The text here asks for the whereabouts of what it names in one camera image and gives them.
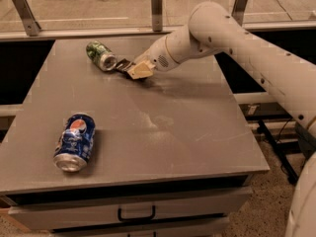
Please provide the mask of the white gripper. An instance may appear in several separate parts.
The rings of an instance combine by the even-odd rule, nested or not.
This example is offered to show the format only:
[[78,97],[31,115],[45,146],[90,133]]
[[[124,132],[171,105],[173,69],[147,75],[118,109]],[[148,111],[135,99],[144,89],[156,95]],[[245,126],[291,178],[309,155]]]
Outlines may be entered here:
[[178,67],[180,63],[175,56],[176,44],[177,40],[172,35],[159,38],[134,59],[127,74],[137,80],[152,76],[154,68],[166,72]]

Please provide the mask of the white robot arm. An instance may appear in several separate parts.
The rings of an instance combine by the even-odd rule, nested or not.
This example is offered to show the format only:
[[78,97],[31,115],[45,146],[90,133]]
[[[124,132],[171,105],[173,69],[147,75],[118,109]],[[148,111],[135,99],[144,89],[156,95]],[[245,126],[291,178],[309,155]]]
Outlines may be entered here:
[[307,161],[298,179],[284,237],[316,232],[316,65],[242,28],[219,4],[196,5],[188,23],[155,41],[127,74],[146,78],[181,63],[224,52],[296,120]]

